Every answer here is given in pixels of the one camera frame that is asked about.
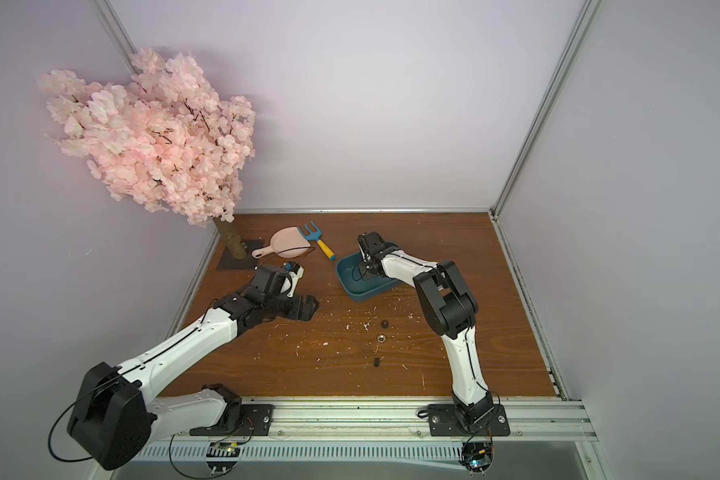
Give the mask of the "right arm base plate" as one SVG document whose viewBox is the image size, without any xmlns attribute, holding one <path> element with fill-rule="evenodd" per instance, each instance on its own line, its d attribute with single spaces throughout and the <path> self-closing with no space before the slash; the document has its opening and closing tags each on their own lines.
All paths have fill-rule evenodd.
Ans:
<svg viewBox="0 0 720 480">
<path fill-rule="evenodd" d="M 433 437 L 511 435 L 509 418 L 502 404 L 495 404 L 483 419 L 471 426 L 459 419 L 453 404 L 430 404 L 419 413 L 427 420 Z"/>
</svg>

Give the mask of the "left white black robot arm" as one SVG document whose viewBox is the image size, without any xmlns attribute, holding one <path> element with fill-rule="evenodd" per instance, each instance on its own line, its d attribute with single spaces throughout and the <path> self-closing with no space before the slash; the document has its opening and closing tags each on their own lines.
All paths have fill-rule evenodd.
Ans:
<svg viewBox="0 0 720 480">
<path fill-rule="evenodd" d="M 165 397 L 163 391 L 210 353 L 263 323 L 309 321 L 319 308 L 295 290 L 304 275 L 296 262 L 259 267 L 239 289 L 213 301 L 196 321 L 146 352 L 116 366 L 101 362 L 84 375 L 71 407 L 68 435 L 107 471 L 148 444 L 180 432 L 235 435 L 247 421 L 242 399 L 221 384 Z"/>
</svg>

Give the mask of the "teal plastic storage box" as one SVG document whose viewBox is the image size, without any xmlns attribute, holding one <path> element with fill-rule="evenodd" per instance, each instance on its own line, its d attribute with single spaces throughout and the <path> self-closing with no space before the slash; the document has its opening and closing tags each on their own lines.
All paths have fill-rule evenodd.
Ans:
<svg viewBox="0 0 720 480">
<path fill-rule="evenodd" d="M 361 250 L 343 257 L 335 265 L 341 286 L 355 302 L 364 302 L 401 284 L 400 280 L 372 275 L 364 266 Z"/>
</svg>

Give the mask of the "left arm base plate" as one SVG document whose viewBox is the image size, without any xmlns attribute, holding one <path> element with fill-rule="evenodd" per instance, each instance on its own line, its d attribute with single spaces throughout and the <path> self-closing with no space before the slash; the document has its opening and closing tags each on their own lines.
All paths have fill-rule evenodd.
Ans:
<svg viewBox="0 0 720 480">
<path fill-rule="evenodd" d="M 240 404 L 228 407 L 213 425 L 189 430 L 191 436 L 267 436 L 274 406 Z"/>
</svg>

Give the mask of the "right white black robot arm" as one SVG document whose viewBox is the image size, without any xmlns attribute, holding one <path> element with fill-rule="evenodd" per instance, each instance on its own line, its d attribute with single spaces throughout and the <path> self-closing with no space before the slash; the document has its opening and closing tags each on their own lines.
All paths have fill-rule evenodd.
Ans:
<svg viewBox="0 0 720 480">
<path fill-rule="evenodd" d="M 485 428 L 496 406 L 480 368 L 476 345 L 478 302 L 456 264 L 426 261 L 389 246 L 376 232 L 358 236 L 362 271 L 403 282 L 416 290 L 432 331 L 444 344 L 452 374 L 452 398 L 460 427 Z"/>
</svg>

